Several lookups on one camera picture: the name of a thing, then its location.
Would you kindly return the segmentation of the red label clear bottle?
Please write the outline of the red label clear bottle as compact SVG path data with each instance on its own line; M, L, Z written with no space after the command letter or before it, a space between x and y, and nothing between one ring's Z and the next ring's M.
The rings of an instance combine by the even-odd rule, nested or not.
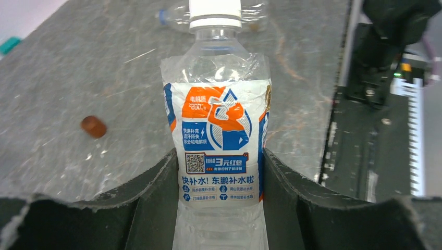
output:
M178 159L174 249L265 249L263 146L272 90L267 59L237 39L240 20L191 22L192 47L161 62Z

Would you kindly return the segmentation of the Pepsi label clear bottle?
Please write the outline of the Pepsi label clear bottle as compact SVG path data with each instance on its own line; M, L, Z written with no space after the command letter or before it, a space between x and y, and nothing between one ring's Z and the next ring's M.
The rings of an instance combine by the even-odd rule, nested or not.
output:
M262 32L268 26L269 1L255 0L241 2L242 32ZM187 33L189 31L189 2L177 1L166 9L160 9L156 18L160 24Z

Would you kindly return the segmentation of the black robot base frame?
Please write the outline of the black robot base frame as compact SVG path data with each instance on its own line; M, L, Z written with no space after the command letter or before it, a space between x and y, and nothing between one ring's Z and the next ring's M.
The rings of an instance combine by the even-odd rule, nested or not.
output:
M372 203L395 195L412 195L408 99L393 94L392 83L386 105L380 109L346 97L356 28L346 39L343 68L347 72L341 75L336 88L317 181L338 193ZM394 78L409 83L421 78L424 90L425 67L423 58L405 53Z

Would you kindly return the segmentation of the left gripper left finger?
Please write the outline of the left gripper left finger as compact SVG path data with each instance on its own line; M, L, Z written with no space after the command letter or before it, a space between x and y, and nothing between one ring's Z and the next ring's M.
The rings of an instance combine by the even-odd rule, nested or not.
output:
M172 249L177 154L91 201L1 195L1 249Z

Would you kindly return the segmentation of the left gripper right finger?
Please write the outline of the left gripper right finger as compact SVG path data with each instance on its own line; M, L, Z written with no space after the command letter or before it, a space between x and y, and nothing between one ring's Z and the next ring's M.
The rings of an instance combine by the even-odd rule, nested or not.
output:
M441 198L369 203L332 191L264 151L270 249L441 249Z

